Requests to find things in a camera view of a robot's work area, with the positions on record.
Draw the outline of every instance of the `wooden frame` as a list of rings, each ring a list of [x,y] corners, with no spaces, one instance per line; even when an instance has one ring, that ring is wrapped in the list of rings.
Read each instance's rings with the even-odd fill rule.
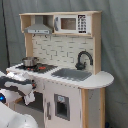
[[[93,38],[93,74],[97,74],[101,71],[101,11],[82,11],[82,12],[51,12],[51,13],[24,13],[20,14],[21,17],[21,31],[24,33],[24,29],[31,25],[31,16],[33,15],[74,15],[74,14],[87,14],[92,17],[91,21],[91,34],[67,34],[67,33],[52,33],[56,35],[72,35],[72,36],[85,36],[88,38]],[[26,56],[33,56],[33,44],[32,44],[32,34],[25,33],[25,46],[26,46]],[[82,97],[82,123],[83,128],[89,128],[88,123],[88,90],[81,89]],[[104,128],[105,124],[105,88],[100,89],[100,128]]]

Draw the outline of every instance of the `microwave window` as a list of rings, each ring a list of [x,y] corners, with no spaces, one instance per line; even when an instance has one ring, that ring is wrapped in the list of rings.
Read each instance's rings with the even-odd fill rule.
[[[76,30],[76,18],[61,18],[61,29]]]

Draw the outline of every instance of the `kitchen hood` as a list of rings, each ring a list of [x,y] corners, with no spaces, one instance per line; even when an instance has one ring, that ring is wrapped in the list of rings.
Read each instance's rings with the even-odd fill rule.
[[[43,16],[35,16],[35,24],[25,28],[24,33],[52,34],[53,29],[44,25]]]

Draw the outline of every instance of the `countertop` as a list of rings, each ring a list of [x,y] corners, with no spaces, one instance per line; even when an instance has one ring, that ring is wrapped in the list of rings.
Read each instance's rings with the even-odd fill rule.
[[[67,79],[51,76],[51,74],[53,72],[55,72],[61,68],[64,68],[62,66],[58,66],[57,68],[54,68],[44,74],[39,74],[39,73],[35,73],[35,72],[17,69],[16,67],[18,67],[20,65],[22,65],[22,63],[15,65],[13,67],[7,68],[6,71],[15,72],[15,73],[27,72],[29,75],[37,77],[37,78],[52,80],[52,81],[60,82],[60,83],[70,85],[73,87],[84,88],[84,89],[103,88],[103,87],[111,85],[114,81],[114,77],[110,73],[107,73],[104,71],[100,71],[96,75],[91,75],[84,81],[72,81],[72,80],[67,80]]]

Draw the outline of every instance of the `faucet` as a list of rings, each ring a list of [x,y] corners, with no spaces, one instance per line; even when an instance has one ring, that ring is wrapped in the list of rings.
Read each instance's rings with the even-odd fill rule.
[[[89,57],[89,59],[90,59],[90,65],[93,65],[93,59],[92,59],[92,56],[88,53],[88,52],[86,52],[86,51],[82,51],[82,52],[80,52],[79,54],[78,54],[78,63],[76,64],[76,68],[77,68],[77,70],[82,70],[82,69],[85,69],[85,63],[84,64],[82,64],[81,62],[80,62],[80,57],[81,57],[81,55],[83,55],[83,54],[86,54],[88,57]]]

